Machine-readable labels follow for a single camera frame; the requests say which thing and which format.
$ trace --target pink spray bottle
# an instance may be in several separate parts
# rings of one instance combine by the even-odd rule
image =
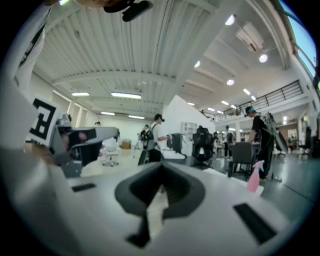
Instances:
[[[261,160],[256,162],[253,167],[253,173],[251,174],[249,181],[248,181],[248,185],[247,185],[247,189],[253,193],[255,193],[259,187],[259,183],[260,183],[260,176],[259,176],[259,170],[261,169],[264,172],[264,162],[265,160]]]

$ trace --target ceiling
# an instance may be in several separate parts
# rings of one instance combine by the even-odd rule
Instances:
[[[221,100],[248,101],[241,93],[244,87],[253,89],[255,81],[283,69],[273,38],[246,1],[151,2],[151,10],[128,23],[119,12],[107,14],[73,1],[56,4],[35,72],[96,113],[152,118],[177,94],[197,109],[215,108]],[[236,21],[226,26],[231,14]],[[264,39],[266,63],[258,61],[261,51],[250,52],[236,37],[246,22]],[[201,64],[194,68],[198,60]],[[233,86],[226,85],[230,78]],[[76,98],[73,92],[90,96]],[[115,98],[111,92],[142,99]]]
[[[195,103],[199,110],[204,109],[208,113],[210,111],[207,108],[215,109],[214,113],[217,110],[225,111],[230,106],[221,101],[237,105],[251,100],[243,92],[244,88],[258,97],[298,79],[290,68],[283,71],[276,43],[250,2],[253,1],[243,2],[237,9],[234,13],[235,22],[223,27],[201,57],[200,66],[194,68],[179,92],[186,101]],[[264,40],[262,49],[257,52],[249,51],[247,45],[236,36],[237,31],[246,23],[253,24]],[[267,62],[259,62],[261,54],[268,55]],[[234,80],[233,86],[227,85],[229,79]]]

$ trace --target gray chair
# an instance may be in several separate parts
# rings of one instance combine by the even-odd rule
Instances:
[[[244,173],[246,179],[252,172],[252,165],[255,156],[254,147],[249,142],[238,142],[232,147],[233,174]],[[237,171],[238,164],[246,164],[244,171]]]

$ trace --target black clothing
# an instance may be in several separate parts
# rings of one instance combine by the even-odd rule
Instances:
[[[224,143],[224,156],[225,156],[225,157],[228,156],[228,151],[229,151],[229,157],[232,157],[231,148],[229,147],[228,143],[225,142],[225,143]]]
[[[264,160],[263,169],[264,171],[259,171],[260,179],[265,179],[268,175],[271,160],[272,152],[274,149],[275,138],[269,132],[266,131],[267,126],[260,115],[256,115],[253,119],[252,130],[261,134],[261,150],[258,155],[258,160]]]
[[[149,163],[160,162],[161,161],[161,151],[156,149],[151,149],[149,151]]]

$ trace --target white wall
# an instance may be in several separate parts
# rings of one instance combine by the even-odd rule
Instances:
[[[207,128],[211,134],[216,131],[215,124],[210,122],[195,107],[189,105],[179,96],[175,96],[170,104],[163,109],[163,118],[165,122],[162,124],[165,134],[181,133],[181,123],[191,122],[198,126]]]
[[[145,125],[150,125],[150,121],[138,119],[125,119],[111,116],[99,116],[101,126],[116,127],[120,131],[121,140],[131,140],[131,147],[134,147],[138,141],[138,135]]]

